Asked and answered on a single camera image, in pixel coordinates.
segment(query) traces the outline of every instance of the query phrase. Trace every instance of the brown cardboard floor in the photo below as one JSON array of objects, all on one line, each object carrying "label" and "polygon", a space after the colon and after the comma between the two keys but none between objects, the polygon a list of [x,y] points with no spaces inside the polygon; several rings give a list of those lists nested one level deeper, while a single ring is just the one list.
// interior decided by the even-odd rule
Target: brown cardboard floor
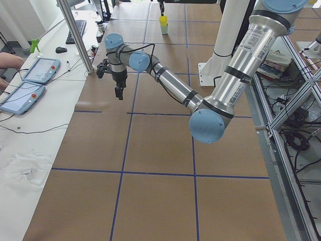
[{"label": "brown cardboard floor", "polygon": [[[219,6],[165,13],[164,36],[157,3],[121,3],[108,32],[156,43],[160,61],[205,97],[197,64],[212,55]],[[291,38],[313,40],[320,21],[304,10]],[[102,43],[94,63],[103,58]],[[87,78],[25,241],[285,240],[246,96],[224,137],[204,145],[189,133],[190,112],[147,74],[129,73],[123,101],[113,88],[110,75]]]}]

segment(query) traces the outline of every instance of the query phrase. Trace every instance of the yellow cup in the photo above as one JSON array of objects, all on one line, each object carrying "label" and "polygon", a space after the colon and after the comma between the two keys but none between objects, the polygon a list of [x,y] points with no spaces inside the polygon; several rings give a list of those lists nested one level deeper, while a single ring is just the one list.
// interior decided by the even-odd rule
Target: yellow cup
[{"label": "yellow cup", "polygon": [[162,27],[166,26],[167,25],[167,16],[160,16],[159,22]]}]

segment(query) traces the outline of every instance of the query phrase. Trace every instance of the label sticker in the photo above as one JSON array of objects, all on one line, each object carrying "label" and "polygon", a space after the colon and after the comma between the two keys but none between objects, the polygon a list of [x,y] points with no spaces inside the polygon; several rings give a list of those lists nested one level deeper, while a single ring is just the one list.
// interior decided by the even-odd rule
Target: label sticker
[{"label": "label sticker", "polygon": [[258,55],[254,56],[254,57],[256,57],[256,58],[260,59],[261,61],[263,61],[265,56],[268,54],[270,48],[272,47],[274,41],[275,41],[275,37],[274,36],[270,36],[268,41],[265,43],[265,45],[261,49],[261,51],[258,53]]},{"label": "label sticker", "polygon": [[242,83],[245,83],[245,84],[249,84],[251,83],[252,81],[252,77],[244,74],[244,76],[242,77],[242,79],[240,80]]},{"label": "label sticker", "polygon": [[239,46],[239,49],[244,49],[249,52],[253,52],[260,40],[262,39],[264,32],[258,29],[249,29]]},{"label": "label sticker", "polygon": [[233,96],[230,98],[229,102],[230,102],[231,104],[235,104],[235,103],[239,100],[239,98],[241,97],[244,89],[245,89],[245,85],[241,84],[241,85],[237,88],[237,90],[234,92],[234,94],[233,94]]},{"label": "label sticker", "polygon": [[266,32],[258,29],[249,29],[238,48],[252,53],[252,57],[263,61],[275,41],[274,36],[262,39],[265,34]]}]

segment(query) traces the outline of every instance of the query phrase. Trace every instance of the metal pole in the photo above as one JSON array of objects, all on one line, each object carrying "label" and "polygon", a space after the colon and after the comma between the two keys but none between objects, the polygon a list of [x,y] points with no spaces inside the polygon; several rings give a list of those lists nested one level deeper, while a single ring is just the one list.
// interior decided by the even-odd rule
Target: metal pole
[{"label": "metal pole", "polygon": [[71,34],[72,34],[72,36],[73,36],[73,38],[75,40],[75,44],[76,44],[76,47],[78,49],[79,55],[80,55],[84,65],[86,66],[88,74],[90,74],[90,73],[93,72],[93,67],[92,67],[92,64],[91,64],[91,62],[89,60],[88,53],[86,51],[85,45],[82,42],[81,36],[80,36],[80,34],[78,32],[74,16],[72,15],[72,12],[71,12],[71,10],[69,8],[67,0],[57,0],[57,2],[59,4],[59,7],[60,7],[60,10],[61,10],[62,14],[65,17],[65,20],[67,22],[69,30],[70,30],[70,32],[71,32]]},{"label": "metal pole", "polygon": [[314,82],[311,80],[306,81],[303,86],[301,86],[290,102],[286,104],[286,107],[283,108],[271,122],[271,130],[279,128],[289,118],[289,116],[292,115],[294,111],[306,101],[306,99],[308,99],[312,92],[313,85]]}]

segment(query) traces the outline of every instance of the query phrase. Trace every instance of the computer mouse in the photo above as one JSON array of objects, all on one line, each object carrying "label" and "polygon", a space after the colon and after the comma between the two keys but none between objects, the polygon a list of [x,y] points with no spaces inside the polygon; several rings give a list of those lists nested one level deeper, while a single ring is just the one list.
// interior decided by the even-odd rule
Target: computer mouse
[{"label": "computer mouse", "polygon": [[56,48],[56,53],[57,54],[64,53],[64,52],[67,52],[67,48],[66,47],[59,46],[59,47]]}]

